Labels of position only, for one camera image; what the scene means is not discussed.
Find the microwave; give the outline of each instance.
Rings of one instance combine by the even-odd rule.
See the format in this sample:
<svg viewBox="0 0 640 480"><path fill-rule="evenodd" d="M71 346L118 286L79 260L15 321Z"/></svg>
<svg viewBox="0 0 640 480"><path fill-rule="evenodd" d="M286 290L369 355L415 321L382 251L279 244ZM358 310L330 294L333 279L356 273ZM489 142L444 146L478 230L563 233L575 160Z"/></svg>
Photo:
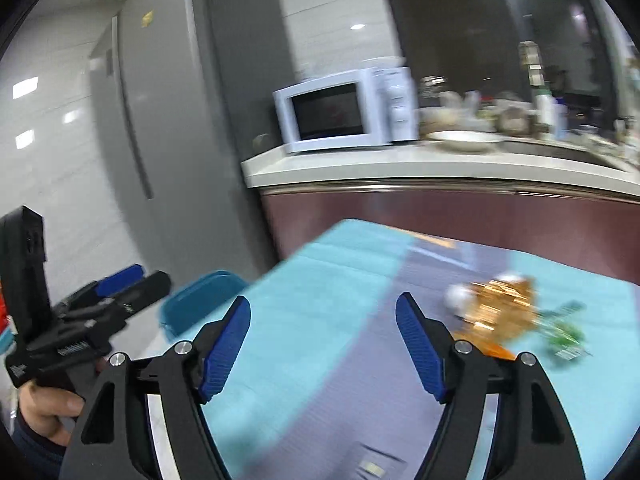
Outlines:
<svg viewBox="0 0 640 480"><path fill-rule="evenodd" d="M289 153L418 138L417 93L408 67L349 70L277 90L273 97Z"/></svg>

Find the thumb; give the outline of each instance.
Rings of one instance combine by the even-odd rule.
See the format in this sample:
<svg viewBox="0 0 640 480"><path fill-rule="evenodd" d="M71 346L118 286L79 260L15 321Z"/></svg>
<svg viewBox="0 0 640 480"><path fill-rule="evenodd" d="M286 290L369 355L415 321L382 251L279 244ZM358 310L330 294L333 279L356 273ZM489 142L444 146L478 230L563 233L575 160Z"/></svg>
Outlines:
<svg viewBox="0 0 640 480"><path fill-rule="evenodd" d="M78 416L84 406L82 397L58 388L34 385L31 399L34 412L41 416Z"/></svg>

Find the refrigerator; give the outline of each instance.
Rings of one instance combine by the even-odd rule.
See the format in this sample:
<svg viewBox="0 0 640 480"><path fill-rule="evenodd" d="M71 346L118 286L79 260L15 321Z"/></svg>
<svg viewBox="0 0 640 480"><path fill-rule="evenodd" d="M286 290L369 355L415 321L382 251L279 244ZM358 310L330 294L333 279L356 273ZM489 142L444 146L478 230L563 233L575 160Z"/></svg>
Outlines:
<svg viewBox="0 0 640 480"><path fill-rule="evenodd" d="M127 0L89 60L106 171L145 264L178 286L277 262L240 162L280 145L295 76L279 0Z"/></svg>

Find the blue gripper pad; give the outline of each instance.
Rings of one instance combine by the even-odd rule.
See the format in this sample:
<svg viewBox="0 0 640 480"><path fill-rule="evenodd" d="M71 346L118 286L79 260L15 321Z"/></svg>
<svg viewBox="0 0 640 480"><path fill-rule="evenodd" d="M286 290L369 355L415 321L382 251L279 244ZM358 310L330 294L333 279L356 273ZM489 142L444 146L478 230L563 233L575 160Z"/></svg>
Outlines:
<svg viewBox="0 0 640 480"><path fill-rule="evenodd" d="M229 372L236 362L244 337L251 323L251 307L246 298L236 308L231 319L224 327L209 355L204 359L202 384L198 388L200 396L206 402L217 395L225 386Z"/></svg>
<svg viewBox="0 0 640 480"><path fill-rule="evenodd" d="M396 301L396 323L422 386L433 394L438 402L441 401L446 393L442 359L433 348L409 301L404 296L400 296Z"/></svg>
<svg viewBox="0 0 640 480"><path fill-rule="evenodd" d="M100 280L95 287L95 293L100 298L108 298L139 282L144 276L145 269L139 264L134 264Z"/></svg>

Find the hand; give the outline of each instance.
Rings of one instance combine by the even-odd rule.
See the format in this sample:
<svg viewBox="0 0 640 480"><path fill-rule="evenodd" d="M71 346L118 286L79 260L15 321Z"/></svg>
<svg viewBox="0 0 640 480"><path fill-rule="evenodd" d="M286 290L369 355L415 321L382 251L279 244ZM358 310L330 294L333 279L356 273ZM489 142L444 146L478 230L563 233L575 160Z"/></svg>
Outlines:
<svg viewBox="0 0 640 480"><path fill-rule="evenodd" d="M22 418L33 431L59 446L67 446L71 434L59 417L80 415L84 400L66 390L44 388L29 381L20 388L19 406Z"/></svg>

